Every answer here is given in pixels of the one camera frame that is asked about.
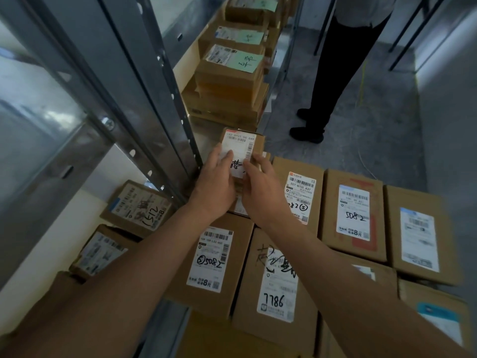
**black pants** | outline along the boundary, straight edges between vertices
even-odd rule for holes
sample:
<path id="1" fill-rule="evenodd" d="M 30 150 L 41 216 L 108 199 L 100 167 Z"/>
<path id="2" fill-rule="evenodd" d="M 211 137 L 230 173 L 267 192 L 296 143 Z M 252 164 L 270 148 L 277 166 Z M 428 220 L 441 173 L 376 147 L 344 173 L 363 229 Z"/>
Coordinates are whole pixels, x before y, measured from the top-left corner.
<path id="1" fill-rule="evenodd" d="M 376 27 L 350 28 L 331 19 L 319 58 L 307 128 L 321 133 L 338 98 L 366 59 L 391 15 Z"/>

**forearm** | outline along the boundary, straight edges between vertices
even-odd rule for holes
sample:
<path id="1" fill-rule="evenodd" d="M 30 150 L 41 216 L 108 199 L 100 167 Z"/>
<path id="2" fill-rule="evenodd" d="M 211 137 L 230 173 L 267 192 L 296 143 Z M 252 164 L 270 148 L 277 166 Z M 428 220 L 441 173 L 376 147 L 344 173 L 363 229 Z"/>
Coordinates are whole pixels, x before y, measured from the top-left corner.
<path id="1" fill-rule="evenodd" d="M 130 357 L 184 257 L 210 221 L 185 205 L 137 248 L 89 280 L 9 357 Z"/>
<path id="2" fill-rule="evenodd" d="M 265 230 L 297 272 L 348 357 L 470 356 L 325 246 L 295 217 L 280 220 Z"/>

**green sticky note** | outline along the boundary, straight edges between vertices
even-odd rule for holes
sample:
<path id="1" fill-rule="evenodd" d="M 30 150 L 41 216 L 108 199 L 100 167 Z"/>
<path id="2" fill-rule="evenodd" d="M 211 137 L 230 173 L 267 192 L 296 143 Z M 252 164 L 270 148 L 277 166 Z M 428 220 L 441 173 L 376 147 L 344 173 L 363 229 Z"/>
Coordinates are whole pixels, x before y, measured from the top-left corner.
<path id="1" fill-rule="evenodd" d="M 244 44 L 259 45 L 263 39 L 263 32 L 255 30 L 240 30 L 237 35 L 236 42 Z"/>
<path id="2" fill-rule="evenodd" d="M 262 10 L 275 12 L 277 5 L 278 1 L 275 0 L 254 0 L 252 8 L 259 8 Z"/>
<path id="3" fill-rule="evenodd" d="M 227 66 L 240 71 L 246 71 L 247 73 L 253 73 L 262 59 L 263 55 L 236 50 L 236 53 L 227 62 Z"/>

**shoe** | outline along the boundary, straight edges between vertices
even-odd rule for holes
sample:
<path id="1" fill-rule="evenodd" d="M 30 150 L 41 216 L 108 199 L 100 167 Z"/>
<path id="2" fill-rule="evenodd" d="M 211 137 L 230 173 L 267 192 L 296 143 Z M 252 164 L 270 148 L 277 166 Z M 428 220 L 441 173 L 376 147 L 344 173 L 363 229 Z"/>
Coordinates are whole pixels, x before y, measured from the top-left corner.
<path id="1" fill-rule="evenodd" d="M 303 119 L 304 121 L 308 119 L 310 110 L 307 108 L 300 108 L 297 110 L 297 117 Z"/>
<path id="2" fill-rule="evenodd" d="M 323 142 L 323 133 L 313 133 L 306 127 L 295 127 L 290 129 L 290 136 L 297 141 L 308 141 L 319 144 Z"/>

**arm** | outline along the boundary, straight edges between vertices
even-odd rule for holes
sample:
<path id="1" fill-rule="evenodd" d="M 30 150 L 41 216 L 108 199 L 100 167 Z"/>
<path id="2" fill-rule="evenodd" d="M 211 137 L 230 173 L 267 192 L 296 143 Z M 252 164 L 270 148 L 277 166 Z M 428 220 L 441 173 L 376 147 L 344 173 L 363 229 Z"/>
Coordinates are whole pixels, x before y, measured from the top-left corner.
<path id="1" fill-rule="evenodd" d="M 44 326 L 2 353 L 20 357 L 131 357 L 147 321 L 199 235 L 235 199 L 230 151 L 211 152 L 189 202 L 147 239 L 88 280 Z"/>
<path id="2" fill-rule="evenodd" d="M 254 158 L 263 172 L 244 163 L 243 205 L 285 254 L 348 357 L 471 357 L 313 236 L 290 212 L 270 162 Z"/>

